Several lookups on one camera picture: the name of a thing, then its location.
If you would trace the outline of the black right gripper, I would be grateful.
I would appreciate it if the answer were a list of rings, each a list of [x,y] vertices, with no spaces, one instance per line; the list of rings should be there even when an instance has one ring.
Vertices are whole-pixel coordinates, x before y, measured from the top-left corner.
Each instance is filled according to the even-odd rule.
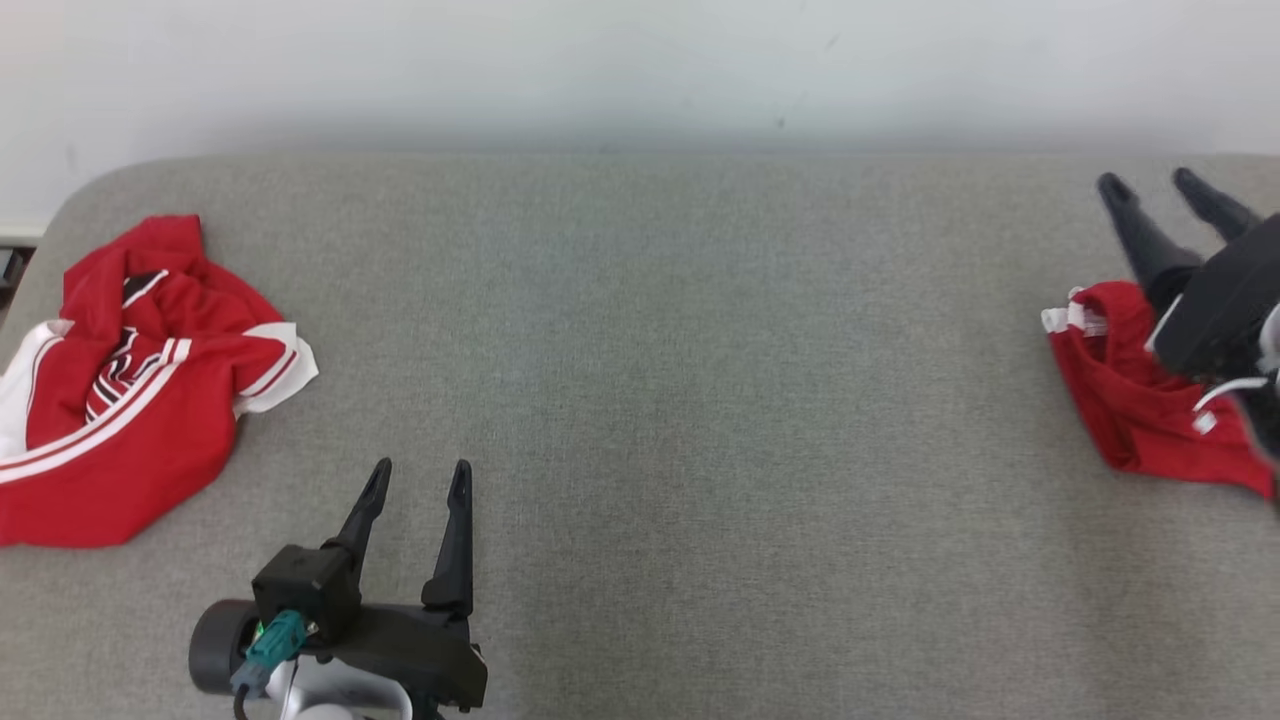
[[[1128,265],[1157,315],[1149,350],[1187,377],[1248,374],[1260,360],[1261,327],[1277,306],[1277,214],[1262,220],[1187,167],[1172,172],[1172,183],[1197,218],[1231,241],[1208,259],[1172,241],[1121,177],[1097,179]]]

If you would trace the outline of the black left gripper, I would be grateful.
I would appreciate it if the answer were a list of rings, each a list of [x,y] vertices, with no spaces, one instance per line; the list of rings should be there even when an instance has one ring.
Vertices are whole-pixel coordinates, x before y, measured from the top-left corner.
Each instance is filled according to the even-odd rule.
[[[337,534],[324,550],[340,550],[360,579],[372,524],[380,518],[393,461],[381,457]],[[422,587],[429,612],[474,611],[474,477],[467,460],[454,466],[449,518],[431,578]],[[463,620],[430,618],[399,605],[355,601],[314,603],[317,630],[300,656],[303,714],[466,714],[484,705],[488,666]]]

